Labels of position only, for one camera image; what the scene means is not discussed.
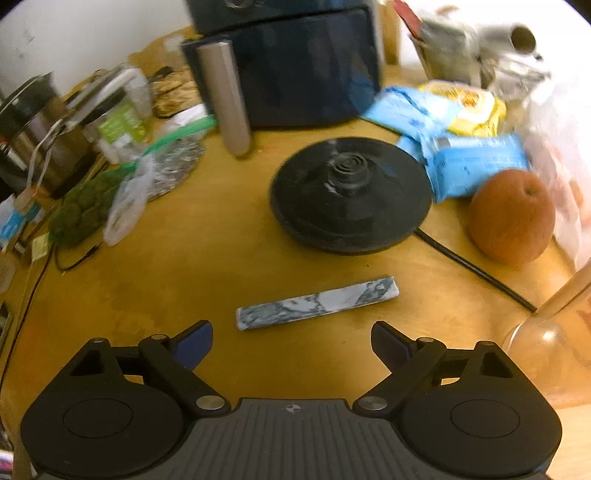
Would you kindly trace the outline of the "yellow wipes pack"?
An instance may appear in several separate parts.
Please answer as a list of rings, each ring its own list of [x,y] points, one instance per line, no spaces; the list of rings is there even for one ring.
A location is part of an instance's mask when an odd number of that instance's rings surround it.
[[[461,136],[495,137],[506,118],[507,106],[493,93],[458,82],[431,80],[419,90],[444,97],[460,106],[460,111],[448,130]]]

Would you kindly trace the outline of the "brown round pear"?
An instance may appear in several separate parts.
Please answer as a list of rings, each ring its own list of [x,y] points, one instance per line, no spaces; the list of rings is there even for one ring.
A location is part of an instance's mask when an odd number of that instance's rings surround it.
[[[553,236],[555,207],[542,181],[526,170],[503,170],[472,198],[468,234],[488,258],[522,267],[540,257]]]

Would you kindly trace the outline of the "blue wipes pack right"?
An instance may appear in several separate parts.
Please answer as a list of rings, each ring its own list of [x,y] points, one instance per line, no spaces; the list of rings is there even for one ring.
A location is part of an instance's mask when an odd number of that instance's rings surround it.
[[[397,146],[425,167],[436,203],[472,196],[501,171],[529,170],[525,151],[515,134],[469,137],[448,133],[423,144],[403,136]]]

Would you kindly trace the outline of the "steel electric kettle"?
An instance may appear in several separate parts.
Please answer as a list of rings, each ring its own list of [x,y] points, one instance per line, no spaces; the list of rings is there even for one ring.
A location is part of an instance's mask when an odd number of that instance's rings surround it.
[[[78,126],[60,126],[68,109],[50,73],[37,75],[1,104],[1,184],[15,195],[29,181],[58,199],[73,188],[95,161]]]

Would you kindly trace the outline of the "black kettle base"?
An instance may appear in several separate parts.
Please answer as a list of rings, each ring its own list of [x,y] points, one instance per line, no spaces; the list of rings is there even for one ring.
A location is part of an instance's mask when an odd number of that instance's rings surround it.
[[[339,255],[389,249],[423,223],[434,200],[425,168],[377,139],[342,137],[305,147],[270,184],[270,207],[298,242]]]

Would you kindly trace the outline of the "blue wipes pack left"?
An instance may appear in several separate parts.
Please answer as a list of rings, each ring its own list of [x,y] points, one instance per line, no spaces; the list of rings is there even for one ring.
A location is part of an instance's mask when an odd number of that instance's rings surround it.
[[[445,133],[460,110],[459,104],[445,97],[390,86],[376,96],[361,118],[424,144]]]

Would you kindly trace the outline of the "green net bag of nuts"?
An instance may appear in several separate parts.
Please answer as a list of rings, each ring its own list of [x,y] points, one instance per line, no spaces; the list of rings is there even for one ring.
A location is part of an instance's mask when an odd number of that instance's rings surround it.
[[[73,248],[104,225],[119,187],[135,169],[128,164],[105,170],[71,189],[49,220],[52,244]]]

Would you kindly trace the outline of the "blue wipes pack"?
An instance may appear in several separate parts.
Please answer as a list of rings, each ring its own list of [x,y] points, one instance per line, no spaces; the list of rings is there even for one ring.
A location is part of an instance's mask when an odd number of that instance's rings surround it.
[[[436,203],[472,196],[501,171],[529,170],[525,151],[515,134],[469,137],[448,133],[423,144],[403,136],[397,146],[425,167]]]
[[[390,86],[376,96],[361,118],[424,144],[445,133],[460,110],[459,104],[445,97]]]

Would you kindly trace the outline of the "dark blue air fryer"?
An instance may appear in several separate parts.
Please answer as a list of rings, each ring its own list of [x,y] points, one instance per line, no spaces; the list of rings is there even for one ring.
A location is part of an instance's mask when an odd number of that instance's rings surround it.
[[[226,150],[254,129],[325,128],[356,118],[382,87],[375,1],[189,1],[197,38],[181,51]]]

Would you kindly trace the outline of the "glass bowl with clutter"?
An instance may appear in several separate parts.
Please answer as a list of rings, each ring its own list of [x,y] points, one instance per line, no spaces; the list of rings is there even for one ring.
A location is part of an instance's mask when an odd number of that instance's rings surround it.
[[[430,79],[465,83],[503,100],[522,101],[552,77],[523,24],[478,24],[447,6],[415,19],[410,37]]]

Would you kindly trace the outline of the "marble pattern flat bar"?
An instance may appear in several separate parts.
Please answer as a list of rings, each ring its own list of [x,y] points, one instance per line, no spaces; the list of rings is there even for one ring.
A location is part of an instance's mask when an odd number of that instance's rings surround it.
[[[266,328],[365,307],[400,295],[392,276],[236,310],[238,330]]]

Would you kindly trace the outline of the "white tub green label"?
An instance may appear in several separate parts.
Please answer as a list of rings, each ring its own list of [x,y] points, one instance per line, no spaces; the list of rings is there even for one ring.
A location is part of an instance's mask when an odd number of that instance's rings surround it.
[[[111,164],[127,163],[147,144],[144,121],[150,116],[147,79],[140,69],[126,66],[99,90],[88,128]]]

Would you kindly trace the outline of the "clear plastic bag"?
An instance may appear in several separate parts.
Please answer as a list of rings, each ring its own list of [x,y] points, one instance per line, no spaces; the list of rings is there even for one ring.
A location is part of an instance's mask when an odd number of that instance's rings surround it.
[[[103,242],[113,246],[140,220],[147,203],[174,190],[204,155],[200,140],[217,124],[214,115],[169,129],[135,161],[122,181],[103,230]]]

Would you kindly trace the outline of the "clear shaker bottle grey lid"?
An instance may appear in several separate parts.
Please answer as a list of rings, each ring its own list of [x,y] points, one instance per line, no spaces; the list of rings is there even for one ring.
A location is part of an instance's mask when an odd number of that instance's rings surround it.
[[[555,408],[590,402],[590,266],[506,337],[503,349]]]

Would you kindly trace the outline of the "brown bark slab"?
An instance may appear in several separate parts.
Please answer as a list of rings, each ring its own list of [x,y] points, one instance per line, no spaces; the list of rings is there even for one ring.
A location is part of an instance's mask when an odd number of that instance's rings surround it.
[[[168,119],[201,103],[201,96],[187,66],[163,67],[149,79],[152,114]]]

